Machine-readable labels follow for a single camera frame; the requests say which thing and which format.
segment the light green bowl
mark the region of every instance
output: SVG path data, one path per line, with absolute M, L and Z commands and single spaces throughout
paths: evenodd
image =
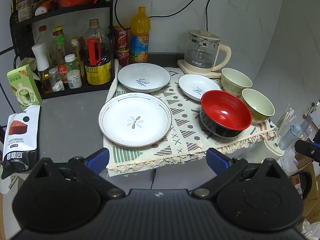
M 252 123 L 261 123 L 275 114 L 271 101 L 257 90 L 242 90 L 241 100 L 247 105 L 252 115 Z
M 240 97 L 243 89 L 252 87 L 250 78 L 240 71 L 224 68 L 221 72 L 221 83 L 225 92 Z

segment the yellow label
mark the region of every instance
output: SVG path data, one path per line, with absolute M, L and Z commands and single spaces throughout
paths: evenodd
M 111 61 L 107 64 L 98 67 L 85 66 L 87 73 L 87 81 L 91 85 L 102 85 L 111 80 Z

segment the chocolate mud pie package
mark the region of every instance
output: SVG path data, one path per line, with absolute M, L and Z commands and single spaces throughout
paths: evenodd
M 2 179 L 31 170 L 37 163 L 37 132 L 40 106 L 28 106 L 8 118 L 2 155 Z

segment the stacked can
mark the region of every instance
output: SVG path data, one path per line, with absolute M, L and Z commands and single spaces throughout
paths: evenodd
M 129 43 L 128 43 L 128 27 L 115 26 L 115 45 L 116 45 L 116 59 L 119 65 L 124 67 L 129 63 Z

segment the matcha latte box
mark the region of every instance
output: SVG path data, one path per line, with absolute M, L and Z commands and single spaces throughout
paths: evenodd
M 7 78 L 22 110 L 31 105 L 41 105 L 42 99 L 29 64 L 9 71 Z

